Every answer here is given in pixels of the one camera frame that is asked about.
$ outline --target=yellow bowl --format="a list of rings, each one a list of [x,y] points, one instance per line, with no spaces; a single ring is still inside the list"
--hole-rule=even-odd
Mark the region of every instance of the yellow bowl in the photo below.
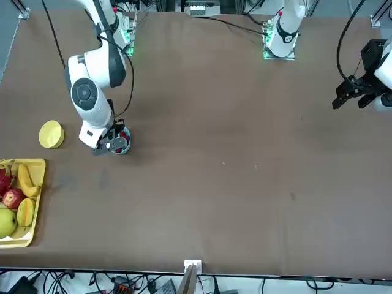
[[[57,148],[64,141],[64,130],[58,121],[47,121],[39,131],[39,143],[45,148]]]

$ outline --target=table surface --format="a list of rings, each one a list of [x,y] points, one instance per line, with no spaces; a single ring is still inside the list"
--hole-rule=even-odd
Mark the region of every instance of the table surface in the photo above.
[[[97,48],[83,11],[51,15],[66,58]],[[147,14],[123,116],[132,149],[93,157],[47,18],[32,12],[0,85],[1,157],[48,168],[35,240],[1,251],[2,266],[182,271],[201,259],[206,273],[391,278],[392,116],[331,106],[346,21],[306,18],[292,62],[264,61],[260,36],[217,21]],[[347,75],[377,37],[352,23]],[[130,81],[105,90],[117,111]],[[39,145],[49,119],[64,126],[59,149]]]

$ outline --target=white robotic arm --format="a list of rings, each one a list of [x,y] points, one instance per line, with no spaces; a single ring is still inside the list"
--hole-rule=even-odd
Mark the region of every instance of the white robotic arm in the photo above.
[[[285,0],[284,8],[272,19],[273,33],[266,43],[273,55],[284,58],[292,52],[305,13],[303,0]]]
[[[98,49],[70,57],[66,66],[72,102],[83,119],[79,139],[99,154],[127,146],[127,141],[119,137],[124,126],[115,121],[113,106],[102,92],[103,88],[123,83],[126,63],[118,47],[127,44],[110,0],[77,1],[90,14],[97,36],[107,39]]]

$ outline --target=metal bracket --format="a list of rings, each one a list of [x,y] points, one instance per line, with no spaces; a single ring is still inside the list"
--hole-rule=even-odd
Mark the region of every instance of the metal bracket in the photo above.
[[[197,274],[202,273],[202,261],[185,260],[184,266],[186,271],[178,287],[177,294],[195,294],[196,277]]]
[[[12,4],[19,10],[19,19],[27,20],[30,16],[30,8],[26,7],[22,0],[11,0]]]
[[[197,274],[202,274],[202,261],[199,259],[185,259],[184,260],[184,272],[188,269],[190,265],[195,265],[197,269]]]
[[[385,0],[382,4],[377,8],[377,10],[370,16],[370,22],[372,24],[372,28],[378,29],[381,28],[381,18],[384,16],[386,12],[392,8],[392,0]]]

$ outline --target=fruit tray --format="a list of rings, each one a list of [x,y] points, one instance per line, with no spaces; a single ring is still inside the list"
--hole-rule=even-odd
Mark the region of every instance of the fruit tray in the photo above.
[[[5,164],[9,161],[11,161],[11,159],[0,160],[2,164]],[[24,164],[29,170],[32,183],[35,186],[38,185],[42,186],[43,177],[45,176],[45,167],[46,167],[46,163],[43,159],[15,159],[15,163]],[[18,181],[16,182],[15,187],[19,187]],[[37,197],[32,198],[36,202],[36,207],[34,209],[34,217],[32,219],[31,226],[30,227],[17,226],[15,231],[10,236],[0,239],[0,248],[18,248],[18,247],[29,246],[34,236],[34,232],[36,230],[41,191],[42,190],[40,190]],[[0,209],[4,209],[4,206],[1,203],[0,203]]]

